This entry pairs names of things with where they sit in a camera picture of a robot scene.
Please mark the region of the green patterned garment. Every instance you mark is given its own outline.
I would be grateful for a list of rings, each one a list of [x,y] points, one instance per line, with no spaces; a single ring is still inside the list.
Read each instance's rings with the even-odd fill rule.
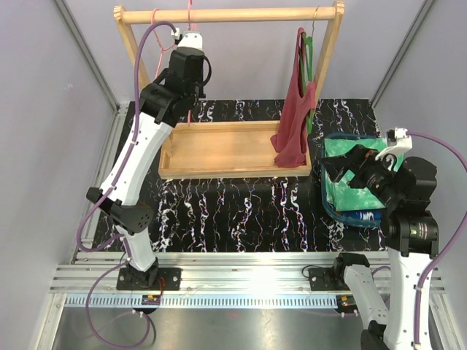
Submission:
[[[391,207],[394,194],[386,186],[411,148],[407,135],[394,139],[326,138],[322,155],[325,199],[336,211]]]

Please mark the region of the pink wire hanger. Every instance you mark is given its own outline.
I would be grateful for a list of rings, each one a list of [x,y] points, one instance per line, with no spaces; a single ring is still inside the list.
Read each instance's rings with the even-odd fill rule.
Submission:
[[[193,6],[193,0],[188,0],[188,30],[189,31],[194,31],[194,30],[196,30],[196,27],[197,27],[197,25],[195,23],[193,23],[192,19],[191,19],[192,6]],[[188,111],[188,120],[187,120],[188,126],[190,126],[191,117],[192,117],[192,111],[189,110]]]
[[[158,8],[155,8],[152,10],[152,14],[151,14],[151,23],[153,24],[156,20],[156,12],[158,11],[159,9]],[[153,34],[155,36],[155,39],[156,39],[156,42],[158,44],[158,48],[159,48],[159,59],[158,59],[158,65],[157,65],[157,69],[156,69],[156,72],[155,72],[155,76],[154,78],[157,78],[160,71],[161,71],[161,64],[162,64],[162,61],[163,61],[163,56],[164,56],[164,53],[165,52],[168,52],[172,49],[174,49],[176,47],[176,44],[171,44],[170,46],[168,47],[164,47],[159,36],[158,36],[158,33],[156,32],[156,30],[153,30]]]

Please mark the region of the blue patterned trousers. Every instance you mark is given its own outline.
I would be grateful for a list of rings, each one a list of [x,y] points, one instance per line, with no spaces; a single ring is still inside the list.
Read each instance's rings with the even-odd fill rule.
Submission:
[[[338,211],[338,214],[347,219],[354,219],[365,222],[379,222],[382,217],[382,211],[380,209]]]

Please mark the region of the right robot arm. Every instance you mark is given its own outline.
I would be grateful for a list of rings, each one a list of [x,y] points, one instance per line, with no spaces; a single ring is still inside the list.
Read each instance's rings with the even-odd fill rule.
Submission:
[[[429,299],[433,263],[439,254],[439,226],[428,210],[437,168],[407,157],[397,171],[385,155],[363,145],[322,160],[331,181],[348,171],[351,188],[368,189],[384,206],[380,227],[390,261],[390,302],[376,287],[362,254],[341,253],[331,271],[333,284],[350,289],[362,319],[362,349],[431,349]]]

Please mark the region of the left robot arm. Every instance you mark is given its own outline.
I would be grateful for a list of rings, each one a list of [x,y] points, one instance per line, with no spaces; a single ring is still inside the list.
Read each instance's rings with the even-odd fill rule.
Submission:
[[[161,287],[162,274],[150,241],[148,226],[154,211],[139,202],[144,179],[159,149],[182,117],[204,97],[211,78],[204,68],[209,59],[200,49],[181,47],[169,65],[150,84],[136,89],[133,124],[111,174],[86,197],[112,218],[126,251],[126,264],[117,287]]]

